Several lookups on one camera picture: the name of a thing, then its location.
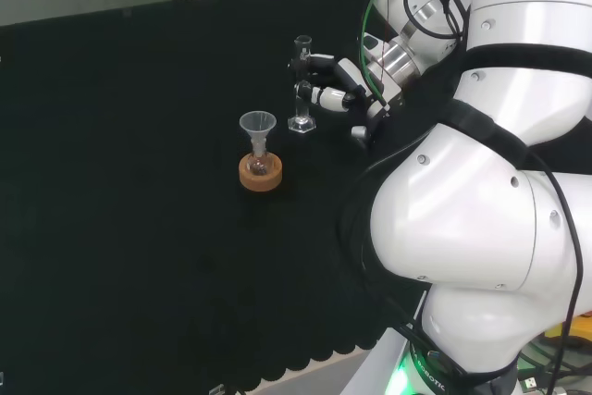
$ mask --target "black tablecloth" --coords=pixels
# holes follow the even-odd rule
[[[456,73],[415,85],[370,153],[318,110],[315,132],[290,134],[293,38],[353,57],[363,3],[195,0],[0,30],[6,394],[252,389],[373,346],[384,322],[339,256],[337,200],[434,123]],[[268,195],[238,182],[255,109],[278,120]],[[574,158],[559,146],[553,167]],[[564,169],[591,173],[581,159]],[[400,284],[412,310],[420,290]]]

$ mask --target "black strap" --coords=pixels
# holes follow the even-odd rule
[[[515,168],[520,168],[528,156],[528,147],[518,137],[500,127],[488,115],[458,99],[450,100],[439,123],[482,143]]]
[[[563,46],[497,43],[466,52],[462,71],[476,68],[534,68],[592,78],[592,54]]]

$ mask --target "plastic funnel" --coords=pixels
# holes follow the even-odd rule
[[[251,136],[255,157],[265,154],[265,138],[276,122],[276,117],[266,111],[251,111],[240,118],[240,127]]]

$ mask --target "green led light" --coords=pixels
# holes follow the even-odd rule
[[[390,377],[385,395],[402,395],[409,385],[405,368],[401,365]]]

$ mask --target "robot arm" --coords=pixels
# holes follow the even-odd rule
[[[592,98],[592,0],[472,0],[471,9],[455,99],[527,146],[572,129]],[[419,41],[407,44],[427,54]],[[592,264],[592,178],[557,179]],[[507,367],[565,317],[574,246],[549,180],[449,125],[438,124],[383,184],[371,232],[385,268],[434,284],[424,330],[470,373]],[[590,309],[588,267],[576,314]]]

